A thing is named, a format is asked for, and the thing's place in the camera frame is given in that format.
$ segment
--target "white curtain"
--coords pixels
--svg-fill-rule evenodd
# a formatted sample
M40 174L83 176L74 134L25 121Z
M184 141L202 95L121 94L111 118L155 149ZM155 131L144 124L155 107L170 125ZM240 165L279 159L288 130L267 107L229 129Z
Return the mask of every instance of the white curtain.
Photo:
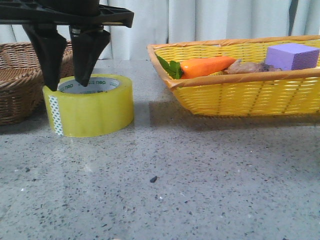
M134 12L132 28L106 26L101 59L148 59L148 44L317 35L320 0L101 0ZM58 31L70 39L67 26ZM29 41L20 25L0 25L0 43Z

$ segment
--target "yellow tape roll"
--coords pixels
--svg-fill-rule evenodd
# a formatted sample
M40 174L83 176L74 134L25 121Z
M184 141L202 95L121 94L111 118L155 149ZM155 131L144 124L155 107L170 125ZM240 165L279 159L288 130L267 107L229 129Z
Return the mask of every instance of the yellow tape roll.
M66 137L116 132L134 118L132 81L114 74L92 74L87 87L74 76L61 79L57 91L43 87L50 127Z

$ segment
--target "tape label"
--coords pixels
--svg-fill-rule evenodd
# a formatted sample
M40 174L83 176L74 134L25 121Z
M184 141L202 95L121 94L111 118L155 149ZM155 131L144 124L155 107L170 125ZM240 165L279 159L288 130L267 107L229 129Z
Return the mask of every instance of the tape label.
M68 94L95 94L117 88L120 82L109 77L91 77L88 86L82 86L75 79L59 84L58 91Z
M49 103L50 103L55 133L60 136L63 136L64 130L61 123L58 98L56 96L49 96Z

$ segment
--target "purple sponge block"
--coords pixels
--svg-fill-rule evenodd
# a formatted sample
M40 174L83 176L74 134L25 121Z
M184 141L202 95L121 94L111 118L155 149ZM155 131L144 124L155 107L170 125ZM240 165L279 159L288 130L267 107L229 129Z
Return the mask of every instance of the purple sponge block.
M300 70L317 66L320 49L297 43L268 47L265 63L277 69Z

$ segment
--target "black robotic claw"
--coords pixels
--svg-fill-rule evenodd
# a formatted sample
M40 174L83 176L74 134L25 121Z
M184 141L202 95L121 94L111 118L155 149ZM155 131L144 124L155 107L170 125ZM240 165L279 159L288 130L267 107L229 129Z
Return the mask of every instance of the black robotic claw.
M67 45L57 25L69 25L75 79L87 86L103 49L110 41L105 25L131 28L134 13L99 4L99 0L0 0L0 24L21 24L41 65L44 83L57 90Z

